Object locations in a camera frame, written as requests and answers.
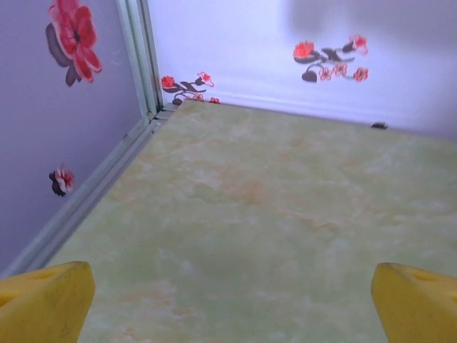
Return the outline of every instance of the wall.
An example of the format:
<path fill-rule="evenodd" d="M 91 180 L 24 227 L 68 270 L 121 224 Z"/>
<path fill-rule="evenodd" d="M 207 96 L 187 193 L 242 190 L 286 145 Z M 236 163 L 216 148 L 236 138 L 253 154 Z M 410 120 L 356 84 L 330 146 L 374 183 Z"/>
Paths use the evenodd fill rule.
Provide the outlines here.
<path fill-rule="evenodd" d="M 0 270 L 141 120 L 115 1 L 59 3 L 0 3 Z"/>
<path fill-rule="evenodd" d="M 433 5 L 424 0 L 149 3 L 161 75 L 178 84 L 173 88 L 170 78 L 164 80 L 166 101 L 188 90 L 180 81 L 195 82 L 205 71 L 214 86 L 197 90 L 206 90 L 208 101 L 367 124 L 386 121 L 390 127 L 457 138 L 457 3 L 452 0 Z M 354 42 L 356 50 L 351 49 L 354 35 L 362 36 Z M 322 80 L 318 65 L 312 69 L 317 82 L 304 81 L 310 64 L 293 57 L 302 41 L 313 43 L 317 56 L 329 58 L 322 49 L 330 48 L 337 57 L 354 58 L 346 61 L 347 77 L 332 73 Z M 323 63 L 328 71 L 336 64 L 332 56 Z M 355 72 L 361 81 L 353 80 Z"/>

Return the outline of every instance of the marbled tile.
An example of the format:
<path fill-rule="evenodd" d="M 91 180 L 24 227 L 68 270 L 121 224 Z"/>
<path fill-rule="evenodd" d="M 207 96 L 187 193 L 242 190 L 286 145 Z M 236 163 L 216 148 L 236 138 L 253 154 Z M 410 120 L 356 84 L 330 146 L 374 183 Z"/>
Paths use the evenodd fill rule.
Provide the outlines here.
<path fill-rule="evenodd" d="M 80 342 L 386 342 L 379 262 L 457 275 L 457 144 L 186 102 L 50 264 Z"/>

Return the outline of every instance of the flower decal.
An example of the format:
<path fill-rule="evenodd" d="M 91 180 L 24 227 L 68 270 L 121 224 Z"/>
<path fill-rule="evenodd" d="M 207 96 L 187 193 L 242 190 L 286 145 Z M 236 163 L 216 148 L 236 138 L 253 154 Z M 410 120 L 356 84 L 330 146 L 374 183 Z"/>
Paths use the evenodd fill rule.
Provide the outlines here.
<path fill-rule="evenodd" d="M 354 80 L 357 82 L 365 81 L 368 78 L 368 69 L 367 68 L 357 68 L 356 72 L 353 75 Z"/>
<path fill-rule="evenodd" d="M 348 65 L 356 60 L 353 52 L 361 52 L 366 55 L 366 37 L 353 35 L 349 42 L 342 47 L 322 48 L 319 51 L 314 49 L 314 43 L 302 41 L 293 50 L 293 59 L 299 64 L 307 65 L 301 78 L 309 83 L 329 81 L 332 76 L 339 76 L 341 79 L 363 81 L 368 78 L 368 69 L 358 67 L 356 72 L 348 75 Z"/>
<path fill-rule="evenodd" d="M 206 89 L 199 89 L 200 86 L 214 87 L 211 76 L 201 72 L 197 74 L 197 79 L 193 82 L 180 81 L 176 82 L 172 76 L 163 76 L 161 78 L 162 89 L 166 93 L 175 94 L 172 104 L 181 105 L 183 100 L 205 101 L 203 93 Z M 211 98 L 210 102 L 219 103 L 219 99 Z"/>
<path fill-rule="evenodd" d="M 94 73 L 102 70 L 94 52 L 97 41 L 92 13 L 78 0 L 54 0 L 49 7 L 51 23 L 46 28 L 49 51 L 58 65 L 68 67 L 66 83 L 76 80 L 94 82 Z"/>
<path fill-rule="evenodd" d="M 337 63 L 333 67 L 333 73 L 336 76 L 344 76 L 348 73 L 348 65 L 346 63 Z"/>
<path fill-rule="evenodd" d="M 360 52 L 363 55 L 367 55 L 368 47 L 366 46 L 366 37 L 360 34 L 354 34 L 349 37 L 349 41 L 352 42 L 352 49 Z"/>
<path fill-rule="evenodd" d="M 330 81 L 331 75 L 332 75 L 332 70 L 327 67 L 322 68 L 319 71 L 319 77 L 321 78 L 321 81 Z"/>
<path fill-rule="evenodd" d="M 49 173 L 49 178 L 52 181 L 52 190 L 56 195 L 65 197 L 67 193 L 73 190 L 74 175 L 63 164 L 60 168 Z"/>
<path fill-rule="evenodd" d="M 162 88 L 173 88 L 174 86 L 174 78 L 172 76 L 164 76 L 162 77 Z"/>
<path fill-rule="evenodd" d="M 309 57 L 314 51 L 314 43 L 310 41 L 302 41 L 301 43 L 295 45 L 293 50 L 293 57 L 295 59 L 305 59 Z"/>
<path fill-rule="evenodd" d="M 192 99 L 197 101 L 205 101 L 205 99 L 203 98 L 203 94 L 201 93 L 194 94 L 194 97 Z"/>
<path fill-rule="evenodd" d="M 197 76 L 199 76 L 199 78 L 201 79 L 200 81 L 196 81 L 197 85 L 201 86 L 205 84 L 207 86 L 214 87 L 214 83 L 211 80 L 211 76 L 209 76 L 207 73 L 201 72 L 198 73 Z"/>

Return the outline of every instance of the small black object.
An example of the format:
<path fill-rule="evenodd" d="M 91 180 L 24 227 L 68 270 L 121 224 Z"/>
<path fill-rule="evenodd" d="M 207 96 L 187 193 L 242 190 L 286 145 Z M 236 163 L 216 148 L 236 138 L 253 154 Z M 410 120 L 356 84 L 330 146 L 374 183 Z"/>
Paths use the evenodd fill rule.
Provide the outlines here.
<path fill-rule="evenodd" d="M 385 130 L 385 129 L 387 129 L 387 124 L 386 123 L 374 123 L 373 125 L 371 125 L 371 128 Z"/>

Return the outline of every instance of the lavender wall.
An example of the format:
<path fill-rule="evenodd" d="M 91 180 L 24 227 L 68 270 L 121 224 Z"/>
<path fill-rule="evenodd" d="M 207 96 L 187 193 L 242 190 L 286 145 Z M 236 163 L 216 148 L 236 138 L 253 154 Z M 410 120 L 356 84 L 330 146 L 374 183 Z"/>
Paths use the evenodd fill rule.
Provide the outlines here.
<path fill-rule="evenodd" d="M 52 5 L 0 2 L 0 270 L 141 120 L 115 1 Z M 65 197 L 49 178 L 61 164 L 75 176 Z"/>

